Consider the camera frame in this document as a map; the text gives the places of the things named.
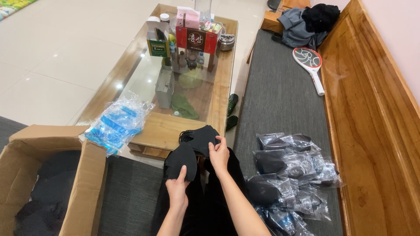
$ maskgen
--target pink tissue box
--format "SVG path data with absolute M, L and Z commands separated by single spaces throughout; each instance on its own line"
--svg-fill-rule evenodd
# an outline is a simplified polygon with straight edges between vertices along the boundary
M 176 26 L 200 29 L 200 13 L 192 8 L 178 7 Z

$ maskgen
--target red and white fly swatter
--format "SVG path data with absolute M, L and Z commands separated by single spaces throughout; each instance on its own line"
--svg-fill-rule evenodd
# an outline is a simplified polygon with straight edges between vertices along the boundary
M 293 50 L 293 58 L 312 76 L 318 95 L 324 95 L 325 91 L 318 77 L 318 70 L 322 64 L 321 56 L 307 47 L 297 47 Z

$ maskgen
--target left hand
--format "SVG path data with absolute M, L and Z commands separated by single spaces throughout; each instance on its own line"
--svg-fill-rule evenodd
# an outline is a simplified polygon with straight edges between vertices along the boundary
M 169 207 L 175 210 L 186 210 L 188 206 L 188 198 L 185 194 L 185 189 L 189 182 L 184 181 L 186 175 L 186 166 L 183 165 L 179 173 L 178 179 L 168 179 L 166 181 L 166 188 L 169 193 Z

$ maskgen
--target glass coffee table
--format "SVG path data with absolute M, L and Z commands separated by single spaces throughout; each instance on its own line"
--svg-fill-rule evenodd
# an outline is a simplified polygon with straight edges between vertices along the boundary
M 158 4 L 151 16 L 159 17 L 166 13 L 172 18 L 176 12 L 174 6 Z M 237 35 L 238 21 L 217 16 L 214 21 L 223 23 L 227 34 Z M 143 131 L 128 144 L 134 155 L 166 158 L 170 151 L 178 147 L 178 138 L 182 131 L 205 125 L 211 125 L 224 136 L 235 47 L 230 51 L 217 49 L 214 55 L 204 54 L 204 67 L 196 69 L 201 81 L 192 86 L 185 85 L 180 74 L 174 73 L 173 94 L 186 98 L 196 111 L 196 115 L 190 119 L 181 118 L 174 116 L 171 108 L 159 106 L 155 88 L 163 58 L 150 56 L 146 34 L 145 23 L 83 110 L 76 125 L 90 124 L 109 102 L 134 92 L 140 98 L 155 103 Z

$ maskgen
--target forearm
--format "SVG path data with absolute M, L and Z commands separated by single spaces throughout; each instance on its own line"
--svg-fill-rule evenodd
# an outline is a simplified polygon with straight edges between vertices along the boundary
M 157 236 L 178 236 L 181 231 L 185 209 L 169 208 Z
M 226 171 L 218 174 L 232 221 L 239 236 L 271 236 L 264 222 Z

